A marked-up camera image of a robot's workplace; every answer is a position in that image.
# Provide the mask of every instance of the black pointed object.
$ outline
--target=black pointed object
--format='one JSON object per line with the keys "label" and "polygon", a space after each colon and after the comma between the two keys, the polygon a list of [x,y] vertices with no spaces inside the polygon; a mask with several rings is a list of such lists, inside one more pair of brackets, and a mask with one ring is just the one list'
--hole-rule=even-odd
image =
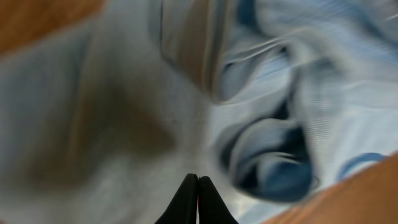
{"label": "black pointed object", "polygon": [[197,220],[198,176],[188,174],[155,224],[193,224]]}
{"label": "black pointed object", "polygon": [[201,177],[199,184],[200,224],[238,224],[209,177]]}

